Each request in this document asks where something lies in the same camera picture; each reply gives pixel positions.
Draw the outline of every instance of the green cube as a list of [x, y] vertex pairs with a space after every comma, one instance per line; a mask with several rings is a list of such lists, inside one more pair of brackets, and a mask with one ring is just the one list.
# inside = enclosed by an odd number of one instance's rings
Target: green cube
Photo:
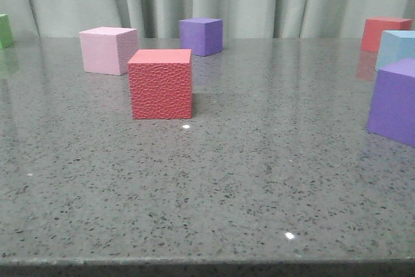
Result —
[[13, 44], [12, 29], [7, 14], [0, 14], [0, 49]]

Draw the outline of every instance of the pink cube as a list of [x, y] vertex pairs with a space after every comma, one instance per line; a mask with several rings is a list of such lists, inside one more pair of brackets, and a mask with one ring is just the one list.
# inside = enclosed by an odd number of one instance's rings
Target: pink cube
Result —
[[190, 49], [141, 49], [128, 61], [134, 119], [189, 119]]
[[362, 46], [363, 51], [378, 52], [384, 30], [410, 30], [411, 19], [376, 16], [367, 19], [364, 24]]
[[124, 75], [138, 50], [136, 29], [97, 27], [79, 33], [84, 69], [89, 73]]

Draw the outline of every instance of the red foam block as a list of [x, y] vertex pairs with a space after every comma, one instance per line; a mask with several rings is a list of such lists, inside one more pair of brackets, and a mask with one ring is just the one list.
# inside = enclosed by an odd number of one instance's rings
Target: red foam block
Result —
[[384, 30], [410, 30], [411, 19], [377, 16], [366, 20], [362, 37], [363, 51], [378, 52]]
[[140, 49], [128, 61], [134, 119], [189, 119], [190, 49]]

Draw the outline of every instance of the pink foam block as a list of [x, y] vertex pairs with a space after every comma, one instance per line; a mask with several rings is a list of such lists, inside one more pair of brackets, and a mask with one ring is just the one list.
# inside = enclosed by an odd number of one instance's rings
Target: pink foam block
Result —
[[141, 49], [128, 61], [134, 119], [189, 119], [190, 49]]
[[138, 50], [136, 29], [98, 27], [79, 33], [84, 69], [90, 73], [124, 75]]

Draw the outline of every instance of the white speck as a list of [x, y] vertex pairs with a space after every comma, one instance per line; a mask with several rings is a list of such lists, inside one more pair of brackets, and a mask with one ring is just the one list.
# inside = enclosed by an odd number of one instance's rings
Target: white speck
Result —
[[285, 233], [285, 237], [288, 240], [293, 240], [296, 236], [294, 234], [288, 232], [288, 233]]

